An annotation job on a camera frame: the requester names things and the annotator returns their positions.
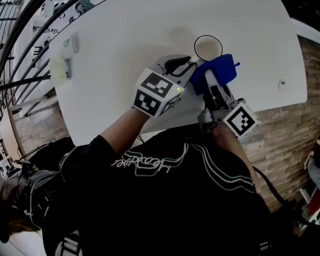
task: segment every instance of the backpack strap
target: backpack strap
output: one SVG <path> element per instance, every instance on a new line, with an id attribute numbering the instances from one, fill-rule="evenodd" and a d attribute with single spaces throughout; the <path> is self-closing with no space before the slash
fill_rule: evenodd
<path id="1" fill-rule="evenodd" d="M 55 256 L 83 256 L 81 245 L 79 243 L 79 231 L 75 230 L 68 234 L 63 241 L 61 241 L 56 250 Z"/>

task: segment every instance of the white stripe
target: white stripe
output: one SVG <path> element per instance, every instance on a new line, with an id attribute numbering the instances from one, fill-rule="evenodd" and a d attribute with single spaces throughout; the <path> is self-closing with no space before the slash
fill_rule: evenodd
<path id="1" fill-rule="evenodd" d="M 228 178 L 231 178 L 231 179 L 244 178 L 244 179 L 248 179 L 248 180 L 252 181 L 252 179 L 251 179 L 250 177 L 245 177 L 245 176 L 242 176 L 242 175 L 239 175 L 239 176 L 229 176 L 228 174 L 226 174 L 225 172 L 223 172 L 218 166 L 215 165 L 215 163 L 214 163 L 214 162 L 212 161 L 212 159 L 211 159 L 211 156 L 210 156 L 210 154 L 209 154 L 208 149 L 207 149 L 205 146 L 200 146 L 200 145 L 196 145 L 196 144 L 195 144 L 195 146 L 198 146 L 198 147 L 200 147 L 200 148 L 202 148 L 202 149 L 204 148 L 205 151 L 206 151 L 206 153 L 207 153 L 207 155 L 208 155 L 208 157 L 209 157 L 209 160 L 210 160 L 210 162 L 213 164 L 213 166 L 214 166 L 216 169 L 218 169 L 221 173 L 223 173 L 225 176 L 227 176 Z"/>
<path id="2" fill-rule="evenodd" d="M 168 173 L 169 172 L 169 170 L 170 170 L 170 168 L 171 167 L 178 167 L 178 166 L 180 166 L 181 165 L 181 163 L 183 162 L 183 160 L 184 160 L 184 157 L 185 157 L 185 155 L 186 155 L 186 153 L 188 152 L 188 149 L 189 149 L 189 145 L 187 144 L 187 143 L 184 143 L 184 145 L 183 145 L 183 153 L 182 153 L 182 155 L 179 157 L 179 158 L 177 158 L 177 159 L 172 159 L 172 158 L 163 158 L 163 159 L 159 159 L 159 158 L 154 158 L 154 160 L 157 160 L 157 161 L 160 161 L 160 162 L 162 162 L 163 161 L 163 164 L 161 165 L 159 165 L 159 166 L 157 166 L 157 167 L 155 167 L 155 166 L 152 166 L 153 164 L 152 163 L 143 163 L 144 165 L 151 165 L 152 167 L 143 167 L 143 166 L 139 166 L 139 162 L 137 162 L 137 163 L 135 163 L 135 162 L 133 162 L 133 164 L 134 164 L 134 166 L 135 166 L 135 169 L 134 169 L 134 175 L 136 175 L 136 176 L 139 176 L 139 177 L 153 177 L 154 175 L 156 175 L 157 174 L 157 172 L 159 172 L 160 171 L 160 167 L 162 167 L 162 168 L 168 168 L 167 170 L 166 170 L 166 173 Z M 131 154 L 139 154 L 142 158 L 144 157 L 144 155 L 142 154 L 142 153 L 140 153 L 140 152 L 134 152 L 134 151 L 127 151 L 124 155 L 126 155 L 127 157 L 129 157 L 129 158 L 132 158 L 132 157 L 137 157 L 136 155 L 129 155 L 129 154 L 127 154 L 127 153 L 131 153 Z M 165 165 L 165 161 L 167 161 L 167 162 L 172 162 L 172 163 L 177 163 L 177 162 L 179 162 L 178 163 L 178 165 L 176 165 L 176 166 L 171 166 L 171 165 Z M 146 175 L 146 174 L 140 174 L 140 175 L 138 175 L 137 174 L 137 169 L 155 169 L 155 168 L 158 168 L 153 174 L 151 174 L 151 175 Z"/>
<path id="3" fill-rule="evenodd" d="M 206 152 L 204 151 L 204 149 L 203 149 L 201 146 L 198 146 L 198 147 L 200 147 L 200 148 L 203 150 L 205 161 L 206 161 L 207 165 L 209 166 L 210 170 L 213 171 L 213 172 L 215 173 L 215 175 L 217 175 L 221 180 L 223 180 L 223 181 L 226 182 L 226 183 L 244 182 L 244 183 L 247 183 L 247 184 L 249 184 L 249 185 L 251 185 L 251 186 L 254 186 L 252 183 L 250 183 L 250 182 L 248 182 L 248 181 L 245 181 L 245 180 L 243 180 L 243 179 L 241 179 L 241 178 L 237 178 L 237 179 L 235 179 L 235 180 L 226 180 L 226 179 L 224 179 L 223 177 L 221 177 L 218 173 L 215 172 L 214 169 L 211 168 L 211 166 L 210 166 L 210 164 L 209 164 L 209 162 L 208 162 L 208 159 L 207 159 Z"/>
<path id="4" fill-rule="evenodd" d="M 75 247 L 78 247 L 78 242 L 71 240 L 68 237 L 65 237 L 64 240 L 66 240 L 68 243 L 74 245 Z"/>
<path id="5" fill-rule="evenodd" d="M 251 190 L 245 188 L 244 186 L 237 186 L 237 187 L 230 188 L 230 189 L 229 189 L 229 188 L 225 188 L 223 185 L 221 185 L 219 182 L 217 182 L 217 181 L 210 175 L 210 173 L 209 173 L 209 171 L 208 171 L 208 168 L 207 168 L 207 165 L 206 165 L 206 163 L 205 163 L 205 155 L 204 155 L 199 149 L 195 148 L 194 145 L 192 145 L 192 146 L 193 146 L 193 148 L 194 148 L 195 150 L 199 151 L 199 152 L 202 154 L 203 165 L 204 165 L 204 167 L 205 167 L 206 172 L 208 173 L 209 177 L 214 181 L 214 183 L 216 183 L 220 188 L 222 188 L 222 189 L 225 190 L 225 191 L 234 191 L 234 190 L 237 190 L 237 189 L 244 189 L 244 190 L 248 191 L 249 193 L 255 193 L 254 191 L 251 191 Z"/>

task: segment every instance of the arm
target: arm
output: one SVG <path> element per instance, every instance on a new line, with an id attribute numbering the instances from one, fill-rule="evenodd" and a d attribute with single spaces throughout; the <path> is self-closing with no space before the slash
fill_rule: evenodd
<path id="1" fill-rule="evenodd" d="M 120 157 L 130 149 L 148 119 L 149 116 L 145 113 L 131 108 L 100 135 Z"/>
<path id="2" fill-rule="evenodd" d="M 223 123 L 218 124 L 217 127 L 212 129 L 213 137 L 215 138 L 216 144 L 225 150 L 228 150 L 238 156 L 248 167 L 251 178 L 255 185 L 255 189 L 259 194 L 261 192 L 261 183 L 258 179 L 258 176 L 252 167 L 243 147 L 238 141 L 234 133 Z"/>

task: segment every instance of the white table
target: white table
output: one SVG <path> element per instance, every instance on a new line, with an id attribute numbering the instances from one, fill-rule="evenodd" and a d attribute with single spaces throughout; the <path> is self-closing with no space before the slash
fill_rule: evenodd
<path id="1" fill-rule="evenodd" d="M 201 35 L 217 37 L 231 53 L 235 98 L 253 111 L 307 100 L 300 45 L 281 0 L 108 0 L 67 26 L 50 43 L 49 55 L 78 31 L 79 53 L 72 79 L 56 86 L 61 111 L 75 145 L 88 144 L 132 106 L 135 82 L 161 56 L 192 56 Z M 279 82 L 285 88 L 279 92 Z M 188 85 L 182 101 L 142 132 L 197 123 L 203 101 Z"/>

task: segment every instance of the blue cloth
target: blue cloth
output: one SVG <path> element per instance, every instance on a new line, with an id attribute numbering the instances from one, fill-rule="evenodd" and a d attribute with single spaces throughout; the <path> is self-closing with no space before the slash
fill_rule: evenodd
<path id="1" fill-rule="evenodd" d="M 221 55 L 211 61 L 203 63 L 193 73 L 190 82 L 196 95 L 204 94 L 208 90 L 205 72 L 212 70 L 216 80 L 221 86 L 227 85 L 230 81 L 237 77 L 236 66 L 240 63 L 234 64 L 232 54 Z"/>

